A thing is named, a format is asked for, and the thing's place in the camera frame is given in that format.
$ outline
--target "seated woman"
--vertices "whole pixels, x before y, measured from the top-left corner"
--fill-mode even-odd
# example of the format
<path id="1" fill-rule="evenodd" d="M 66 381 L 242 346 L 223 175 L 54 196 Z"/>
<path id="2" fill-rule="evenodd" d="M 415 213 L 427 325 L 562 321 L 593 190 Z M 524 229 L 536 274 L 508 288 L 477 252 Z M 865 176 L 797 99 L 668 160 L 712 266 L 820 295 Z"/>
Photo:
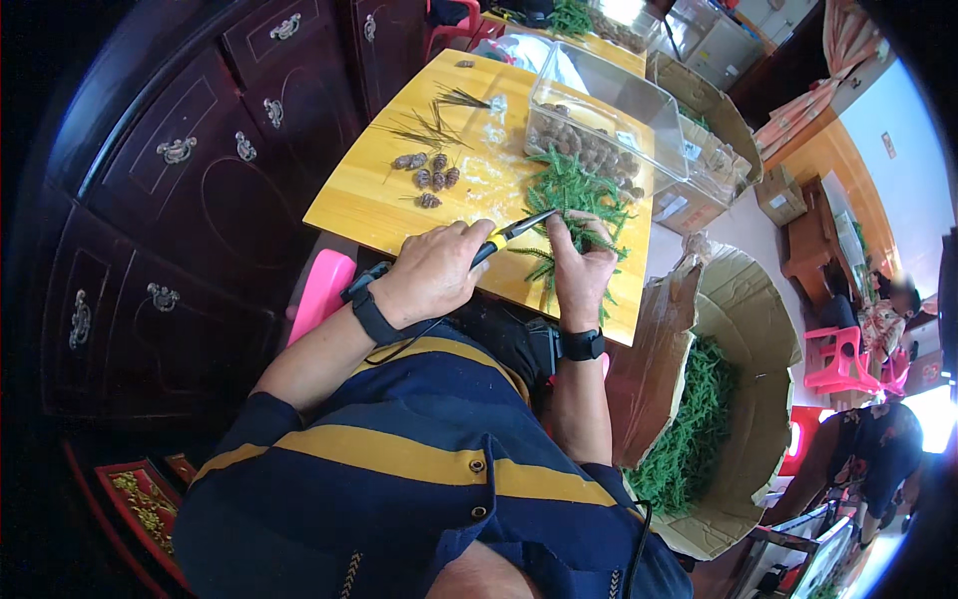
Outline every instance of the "seated woman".
<path id="1" fill-rule="evenodd" d="M 852 487 L 865 510 L 861 541 L 868 543 L 895 491 L 922 463 L 922 426 L 902 403 L 838 412 L 822 423 L 785 493 L 765 510 L 771 526 L 804 513 L 821 492 Z"/>
<path id="2" fill-rule="evenodd" d="M 883 363 L 898 347 L 905 323 L 922 309 L 922 298 L 910 279 L 896 284 L 874 272 L 872 282 L 878 292 L 877 302 L 864 294 L 864 307 L 855 314 L 849 297 L 839 291 L 819 313 L 818 322 L 823 328 L 860 327 L 861 351 Z M 848 345 L 842 351 L 846 356 L 852 354 Z"/>

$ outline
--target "open cardboard box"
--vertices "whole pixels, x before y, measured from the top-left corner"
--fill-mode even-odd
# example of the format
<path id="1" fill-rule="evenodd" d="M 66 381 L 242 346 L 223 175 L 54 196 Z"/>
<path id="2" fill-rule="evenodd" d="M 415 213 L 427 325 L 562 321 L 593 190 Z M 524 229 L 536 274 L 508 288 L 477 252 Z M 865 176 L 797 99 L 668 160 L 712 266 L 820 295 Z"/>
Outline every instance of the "open cardboard box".
<path id="1" fill-rule="evenodd" d="M 671 549 L 712 560 L 762 518 L 758 507 L 791 440 L 790 367 L 798 335 L 762 267 L 730 245 L 693 236 L 676 269 L 643 290 L 632 347 L 616 352 L 606 379 L 613 461 L 636 468 L 672 424 L 696 335 L 714 336 L 741 369 L 730 405 L 731 435 L 712 486 L 690 514 L 653 514 L 652 531 Z"/>

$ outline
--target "navy and yellow striped shirt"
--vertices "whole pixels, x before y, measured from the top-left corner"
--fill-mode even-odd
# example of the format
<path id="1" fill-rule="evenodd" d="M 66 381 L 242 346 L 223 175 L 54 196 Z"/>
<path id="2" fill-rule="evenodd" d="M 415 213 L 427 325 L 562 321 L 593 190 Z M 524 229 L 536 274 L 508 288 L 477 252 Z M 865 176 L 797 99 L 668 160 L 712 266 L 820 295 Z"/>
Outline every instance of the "navy and yellow striped shirt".
<path id="1" fill-rule="evenodd" d="M 358 368 L 306 429 L 287 403 L 248 399 L 176 521 L 193 591 L 424 597 L 480 541 L 546 597 L 691 597 L 653 534 L 626 580 L 645 524 L 618 471 L 573 463 L 521 383 L 441 328 Z"/>

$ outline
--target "yellow wooden tabletop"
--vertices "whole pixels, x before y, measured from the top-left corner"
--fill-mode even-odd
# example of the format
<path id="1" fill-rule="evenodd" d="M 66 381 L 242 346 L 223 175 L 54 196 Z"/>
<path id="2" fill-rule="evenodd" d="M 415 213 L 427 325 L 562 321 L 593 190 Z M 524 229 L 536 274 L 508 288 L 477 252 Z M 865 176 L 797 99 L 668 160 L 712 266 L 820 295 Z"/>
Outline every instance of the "yellow wooden tabletop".
<path id="1" fill-rule="evenodd" d="M 475 67 L 454 66 L 463 59 L 475 60 Z M 449 161 L 455 161 L 462 171 L 462 177 L 456 187 L 437 194 L 443 205 L 431 210 L 418 207 L 411 197 L 421 192 L 413 184 L 412 173 L 392 171 L 390 167 L 397 156 L 428 148 L 368 127 L 313 200 L 303 222 L 396 256 L 407 237 L 441 224 L 492 219 L 498 226 L 505 226 L 525 218 L 525 179 L 543 168 L 525 160 L 522 149 L 529 93 L 535 80 L 534 73 L 503 62 L 443 50 L 373 120 L 374 126 L 410 123 L 408 115 L 413 110 L 427 117 L 432 100 L 441 93 L 440 84 L 460 87 L 486 101 L 505 96 L 505 112 L 467 106 L 442 108 L 443 119 L 454 130 L 462 131 L 461 138 L 470 146 L 445 151 Z M 650 171 L 643 169 L 649 176 Z M 651 189 L 651 183 L 644 187 Z M 606 302 L 610 317 L 604 323 L 605 336 L 625 345 L 632 344 L 642 298 L 651 227 L 650 197 L 633 205 L 632 214 L 635 218 L 627 221 L 619 238 L 620 245 L 632 252 L 619 264 L 622 272 L 613 275 L 609 284 L 618 306 Z M 549 242 L 529 231 L 511 241 L 510 247 L 548 249 Z M 533 310 L 559 315 L 558 302 L 545 301 L 542 282 L 524 280 L 535 258 L 500 251 L 489 262 L 480 288 Z"/>
<path id="2" fill-rule="evenodd" d="M 501 16 L 492 14 L 491 12 L 483 12 L 482 18 L 487 21 L 493 21 L 495 23 L 502 23 L 503 25 L 522 31 L 523 33 L 528 33 L 532 35 L 540 35 L 542 37 L 548 37 L 549 39 L 557 39 L 559 41 L 564 41 L 567 44 L 573 46 L 578 46 L 584 50 L 591 52 L 592 54 L 605 58 L 609 62 L 617 64 L 622 68 L 626 69 L 634 75 L 638 75 L 641 78 L 644 78 L 646 75 L 646 55 L 647 53 L 643 52 L 640 55 L 635 55 L 631 51 L 626 50 L 622 46 L 617 46 L 607 39 L 602 39 L 598 35 L 589 32 L 586 35 L 582 36 L 582 39 L 576 39 L 574 37 L 568 37 L 566 35 L 557 34 L 548 29 L 531 29 L 525 27 L 524 25 L 516 25 L 515 23 L 510 23 Z"/>

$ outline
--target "floral dress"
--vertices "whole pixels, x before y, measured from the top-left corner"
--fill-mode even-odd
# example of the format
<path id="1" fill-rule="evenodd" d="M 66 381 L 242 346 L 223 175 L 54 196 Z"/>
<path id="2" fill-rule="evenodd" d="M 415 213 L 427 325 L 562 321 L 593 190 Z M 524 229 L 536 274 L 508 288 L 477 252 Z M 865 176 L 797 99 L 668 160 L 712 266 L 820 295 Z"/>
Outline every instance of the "floral dress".
<path id="1" fill-rule="evenodd" d="M 882 403 L 832 416 L 838 418 L 838 443 L 829 465 L 829 484 L 852 487 L 881 518 L 895 490 L 922 461 L 922 426 L 901 403 Z"/>

